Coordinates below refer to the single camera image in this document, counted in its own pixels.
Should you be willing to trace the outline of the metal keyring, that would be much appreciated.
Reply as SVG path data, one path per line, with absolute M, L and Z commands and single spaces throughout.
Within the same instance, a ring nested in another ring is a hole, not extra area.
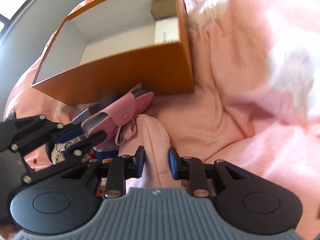
M 55 144 L 51 153 L 51 161 L 54 165 L 65 161 L 64 153 L 65 151 L 74 145 L 74 141 L 68 141 L 64 144 Z

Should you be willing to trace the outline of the small brown cardboard box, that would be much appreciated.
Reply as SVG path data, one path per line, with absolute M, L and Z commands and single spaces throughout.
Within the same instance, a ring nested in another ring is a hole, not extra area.
M 150 5 L 150 13 L 155 21 L 176 17 L 175 0 L 154 0 Z

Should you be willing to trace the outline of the pink leather key case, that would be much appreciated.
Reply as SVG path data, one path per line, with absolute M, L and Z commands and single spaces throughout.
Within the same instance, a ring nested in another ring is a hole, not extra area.
M 134 117 L 143 113 L 151 103 L 153 92 L 147 92 L 141 84 L 136 85 L 124 96 L 105 106 L 97 113 L 88 117 L 81 123 L 84 139 L 104 131 L 107 137 L 94 149 L 103 152 L 116 151 L 125 142 L 121 135 L 126 125 L 133 126 Z

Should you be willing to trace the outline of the orange cardboard storage box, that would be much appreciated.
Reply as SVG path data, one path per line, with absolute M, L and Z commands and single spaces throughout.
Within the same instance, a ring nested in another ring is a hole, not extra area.
M 155 44 L 154 0 L 94 0 L 68 15 L 32 86 L 67 105 L 125 94 L 137 84 L 157 95 L 194 91 L 187 12 L 175 0 L 180 40 Z

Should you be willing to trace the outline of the pink patterned duvet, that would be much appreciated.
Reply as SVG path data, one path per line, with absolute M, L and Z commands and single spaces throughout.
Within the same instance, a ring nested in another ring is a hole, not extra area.
M 133 187 L 178 187 L 166 148 L 224 159 L 293 191 L 319 234 L 319 0 L 185 0 L 195 90 L 156 96 L 121 147 L 146 146 Z

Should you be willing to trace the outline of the white small box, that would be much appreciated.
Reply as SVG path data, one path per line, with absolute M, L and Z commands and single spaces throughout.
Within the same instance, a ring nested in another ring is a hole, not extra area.
M 170 17 L 156 21 L 155 44 L 171 43 L 180 40 L 178 18 Z

